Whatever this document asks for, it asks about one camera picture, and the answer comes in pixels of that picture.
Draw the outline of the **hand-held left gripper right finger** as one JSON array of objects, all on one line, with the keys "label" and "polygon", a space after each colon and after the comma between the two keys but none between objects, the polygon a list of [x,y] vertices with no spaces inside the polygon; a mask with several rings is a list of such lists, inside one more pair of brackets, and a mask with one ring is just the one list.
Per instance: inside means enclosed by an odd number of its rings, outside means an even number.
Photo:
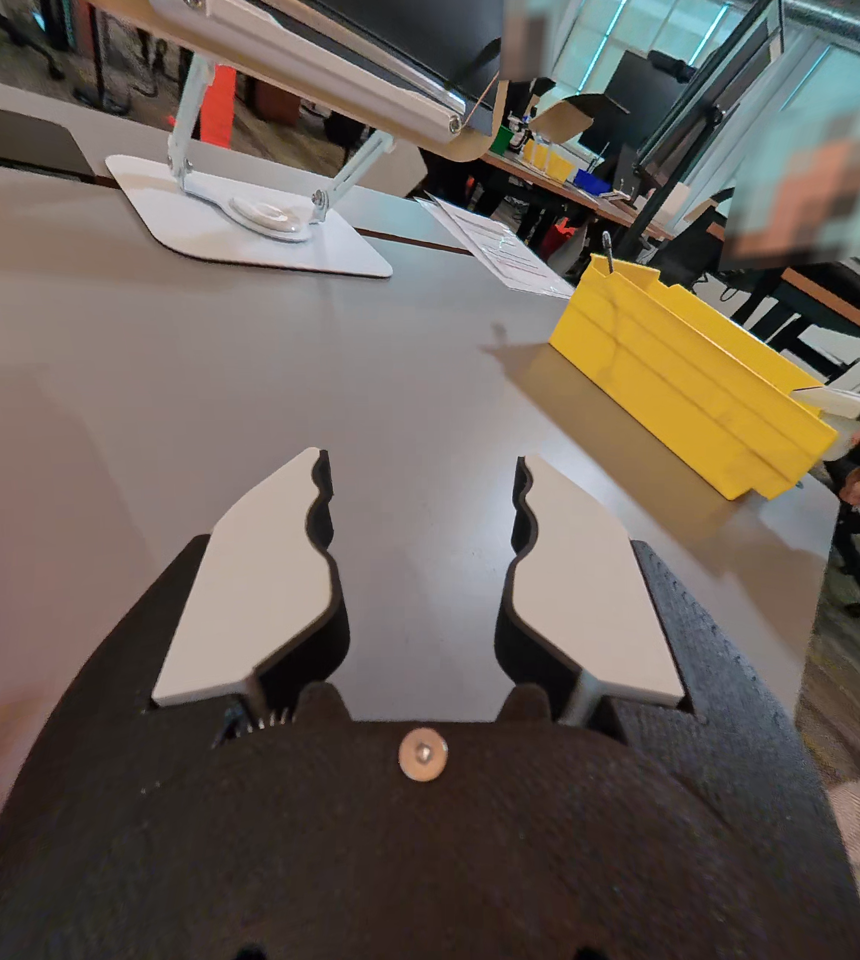
[{"label": "hand-held left gripper right finger", "polygon": [[517,459],[495,654],[546,695],[558,724],[586,727],[605,698],[675,710],[687,693],[624,526],[538,455]]}]

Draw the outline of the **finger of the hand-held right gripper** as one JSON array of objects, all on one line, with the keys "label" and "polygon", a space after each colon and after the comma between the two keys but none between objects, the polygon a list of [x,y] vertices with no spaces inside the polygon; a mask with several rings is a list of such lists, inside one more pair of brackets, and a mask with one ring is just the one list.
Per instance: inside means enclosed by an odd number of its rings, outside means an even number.
[{"label": "finger of the hand-held right gripper", "polygon": [[860,392],[828,386],[798,388],[794,400],[819,410],[822,414],[860,421]]}]

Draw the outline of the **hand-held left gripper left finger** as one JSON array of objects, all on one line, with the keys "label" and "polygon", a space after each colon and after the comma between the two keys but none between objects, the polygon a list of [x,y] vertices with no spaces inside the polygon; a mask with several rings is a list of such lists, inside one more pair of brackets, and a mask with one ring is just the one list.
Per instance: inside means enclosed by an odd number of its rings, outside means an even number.
[{"label": "hand-held left gripper left finger", "polygon": [[309,447],[218,521],[152,690],[158,707],[236,696],[294,710],[336,672],[350,627],[332,498],[328,451]]}]

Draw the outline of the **grey desk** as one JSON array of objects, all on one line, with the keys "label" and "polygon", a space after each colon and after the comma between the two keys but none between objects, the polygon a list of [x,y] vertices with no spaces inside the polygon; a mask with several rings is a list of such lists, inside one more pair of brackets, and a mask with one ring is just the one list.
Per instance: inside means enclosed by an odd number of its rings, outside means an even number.
[{"label": "grey desk", "polygon": [[649,543],[793,711],[829,495],[726,502],[548,347],[558,300],[470,254],[374,246],[389,280],[200,263],[119,189],[0,167],[0,808],[99,642],[309,447],[332,465],[354,714],[496,713],[528,453]]}]

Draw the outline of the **black desk mat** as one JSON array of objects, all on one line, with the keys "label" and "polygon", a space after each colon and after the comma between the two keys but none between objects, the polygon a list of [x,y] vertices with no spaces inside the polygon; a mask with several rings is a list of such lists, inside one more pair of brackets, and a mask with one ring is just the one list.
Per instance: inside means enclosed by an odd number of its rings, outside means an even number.
[{"label": "black desk mat", "polygon": [[96,172],[71,132],[46,119],[0,108],[0,162],[88,183]]}]

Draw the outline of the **yellow plastic bin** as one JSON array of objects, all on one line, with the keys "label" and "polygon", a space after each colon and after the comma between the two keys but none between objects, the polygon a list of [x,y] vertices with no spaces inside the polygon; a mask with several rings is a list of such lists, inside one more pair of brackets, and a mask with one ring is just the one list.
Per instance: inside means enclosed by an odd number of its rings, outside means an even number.
[{"label": "yellow plastic bin", "polygon": [[594,254],[550,346],[719,495],[783,495],[838,432],[819,382],[658,270]]}]

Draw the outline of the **laminated paper sheet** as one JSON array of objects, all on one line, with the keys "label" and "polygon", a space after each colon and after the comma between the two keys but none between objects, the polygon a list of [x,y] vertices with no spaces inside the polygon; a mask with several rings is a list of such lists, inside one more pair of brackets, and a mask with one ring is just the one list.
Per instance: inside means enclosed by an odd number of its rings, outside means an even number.
[{"label": "laminated paper sheet", "polygon": [[508,289],[563,301],[572,296],[573,287],[508,226],[438,198],[418,198],[416,202]]}]

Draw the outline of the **black monitor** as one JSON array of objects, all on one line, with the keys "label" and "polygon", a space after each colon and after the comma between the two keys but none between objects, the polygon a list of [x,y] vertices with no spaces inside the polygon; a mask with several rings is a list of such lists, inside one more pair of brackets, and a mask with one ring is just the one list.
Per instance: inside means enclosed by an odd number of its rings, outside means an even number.
[{"label": "black monitor", "polygon": [[626,51],[604,89],[607,105],[578,138],[581,148],[605,160],[625,147],[638,150],[659,127],[696,68],[660,51]]}]

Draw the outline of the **small yellow bin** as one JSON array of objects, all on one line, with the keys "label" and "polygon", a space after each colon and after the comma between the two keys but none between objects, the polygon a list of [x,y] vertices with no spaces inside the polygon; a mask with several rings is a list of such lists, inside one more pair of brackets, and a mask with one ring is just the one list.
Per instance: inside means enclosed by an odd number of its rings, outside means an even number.
[{"label": "small yellow bin", "polygon": [[558,150],[556,145],[536,139],[526,142],[522,150],[522,160],[545,179],[558,184],[570,182],[578,172],[577,165],[571,162],[565,153]]}]

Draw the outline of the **brown cardboard box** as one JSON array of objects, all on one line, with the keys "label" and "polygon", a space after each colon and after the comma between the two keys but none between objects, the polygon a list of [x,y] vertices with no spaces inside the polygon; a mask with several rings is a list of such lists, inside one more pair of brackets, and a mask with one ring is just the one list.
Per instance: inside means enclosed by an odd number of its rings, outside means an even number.
[{"label": "brown cardboard box", "polygon": [[532,136],[547,144],[578,138],[601,116],[627,115],[628,109],[604,93],[580,93],[541,107],[529,122]]}]

